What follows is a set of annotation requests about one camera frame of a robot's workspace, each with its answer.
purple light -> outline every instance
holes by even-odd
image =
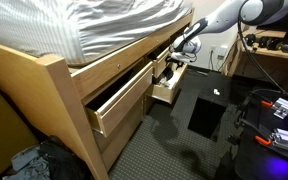
[[[266,159],[266,170],[268,173],[277,179],[288,177],[288,162],[281,158],[268,158]]]

wooden drawer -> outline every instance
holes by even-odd
[[[97,110],[86,106],[92,127],[105,137],[114,130],[152,82],[152,63],[148,63]]]
[[[111,168],[114,161],[122,152],[142,118],[143,98],[140,98],[108,137],[104,137],[102,134],[94,132],[107,170]]]
[[[168,63],[166,62],[166,58],[169,54],[168,52],[169,51],[167,47],[161,54],[157,56],[155,60],[153,60],[153,76],[155,78],[158,78],[168,65]]]
[[[146,91],[146,94],[148,96],[151,96],[155,99],[165,101],[167,103],[172,104],[173,99],[178,91],[179,88],[179,82],[183,78],[184,72],[187,68],[187,64],[185,64],[183,67],[178,68],[176,70],[176,64],[170,63],[169,67],[173,70],[174,75],[169,80],[171,86],[170,87],[164,87],[157,84],[152,84],[149,89]]]

white bedsheet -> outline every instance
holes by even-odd
[[[0,0],[0,44],[85,65],[190,9],[185,0]]]

wooden bed frame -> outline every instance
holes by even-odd
[[[193,12],[80,69],[68,68],[57,55],[36,58],[0,45],[0,89],[35,128],[58,136],[82,158],[96,179],[108,179],[109,167],[103,163],[85,105],[135,62],[187,27]]]

gray carpet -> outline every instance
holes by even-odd
[[[204,75],[188,70],[174,105],[159,101],[153,105],[111,168],[110,179],[214,177],[225,139],[235,130],[231,117],[236,106],[230,104],[224,112],[217,142],[187,129],[205,81]]]

